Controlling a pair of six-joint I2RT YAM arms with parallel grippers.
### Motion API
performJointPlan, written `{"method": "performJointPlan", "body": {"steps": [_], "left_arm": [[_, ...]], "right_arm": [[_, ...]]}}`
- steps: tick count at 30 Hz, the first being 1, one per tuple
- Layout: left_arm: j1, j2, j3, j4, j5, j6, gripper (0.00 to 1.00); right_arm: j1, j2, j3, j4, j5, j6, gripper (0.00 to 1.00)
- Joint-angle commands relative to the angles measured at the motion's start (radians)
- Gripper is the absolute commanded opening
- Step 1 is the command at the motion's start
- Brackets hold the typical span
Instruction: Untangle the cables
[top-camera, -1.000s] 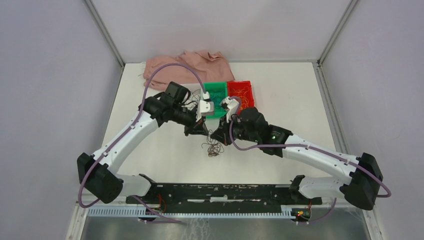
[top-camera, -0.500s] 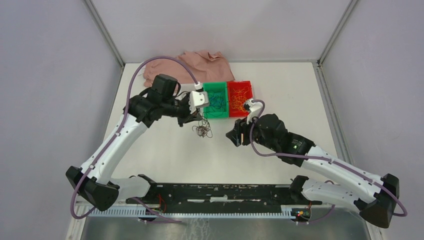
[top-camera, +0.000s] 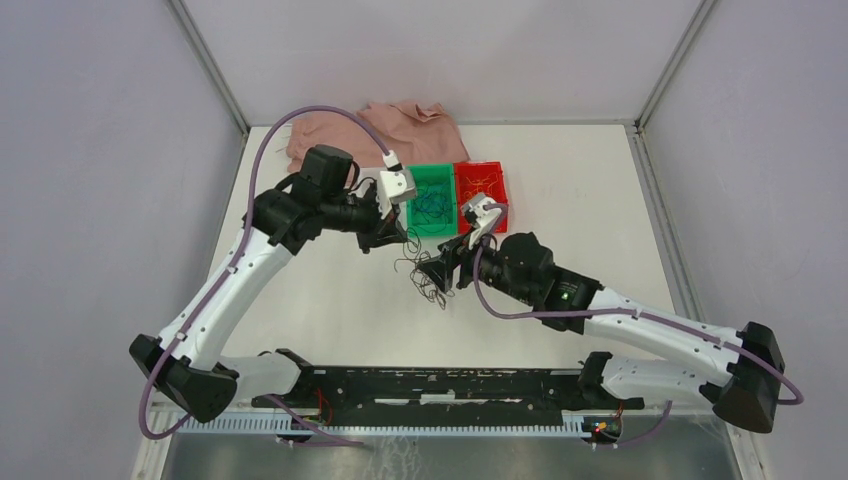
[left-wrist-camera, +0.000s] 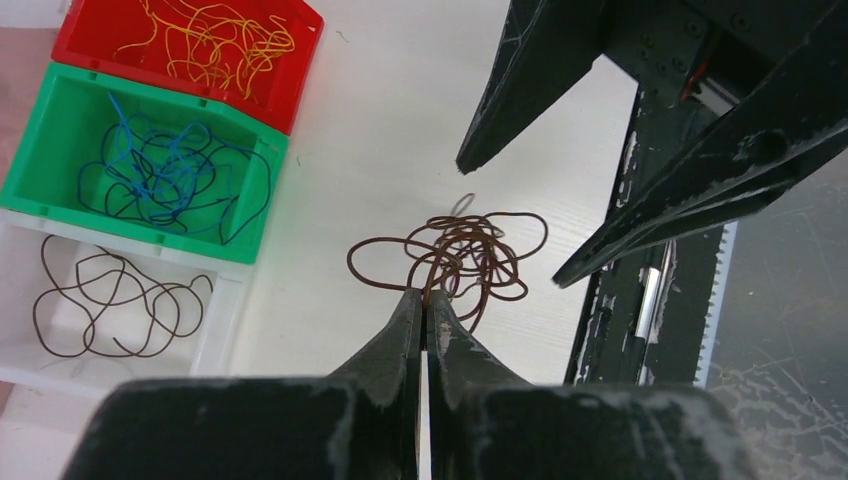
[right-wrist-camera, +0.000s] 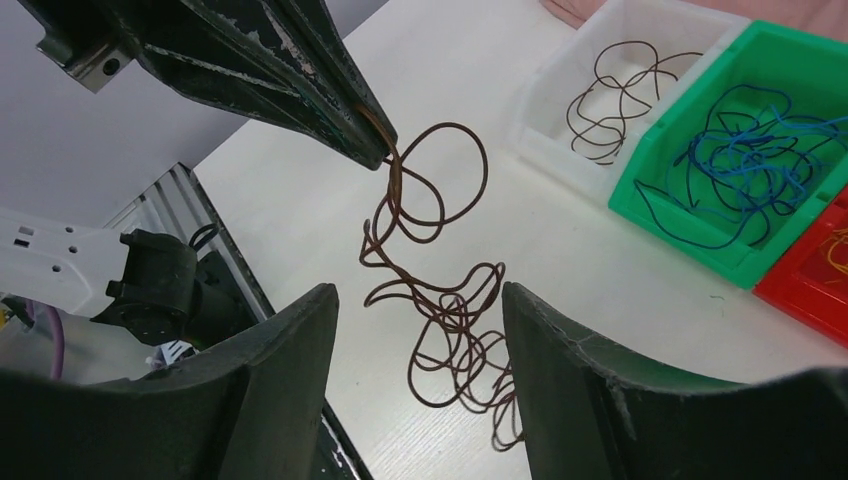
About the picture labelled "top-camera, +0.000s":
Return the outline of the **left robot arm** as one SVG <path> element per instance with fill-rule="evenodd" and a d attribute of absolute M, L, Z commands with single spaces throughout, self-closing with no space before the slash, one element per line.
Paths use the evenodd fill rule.
<path fill-rule="evenodd" d="M 369 253 L 404 243 L 400 206 L 416 195 L 412 173 L 394 153 L 384 158 L 364 194 L 348 186 L 358 167 L 328 145 L 308 150 L 300 170 L 256 196 L 231 251 L 189 305 L 158 335 L 138 335 L 133 360 L 157 390 L 208 423 L 233 402 L 278 394 L 291 406 L 307 404 L 314 379 L 292 354 L 226 357 L 222 351 L 265 286 L 323 231 L 353 233 Z"/>

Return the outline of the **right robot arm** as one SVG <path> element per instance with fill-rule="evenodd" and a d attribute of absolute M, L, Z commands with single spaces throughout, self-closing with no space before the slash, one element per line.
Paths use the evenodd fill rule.
<path fill-rule="evenodd" d="M 766 325 L 711 325 L 646 307 L 600 281 L 555 264 L 532 233 L 507 236 L 499 247 L 464 235 L 440 245 L 419 272 L 437 290 L 490 287 L 529 306 L 512 319 L 537 319 L 556 331 L 621 342 L 653 355 L 637 362 L 609 352 L 587 359 L 577 382 L 580 400 L 602 408 L 613 399 L 708 405 L 738 428 L 772 432 L 785 362 Z"/>

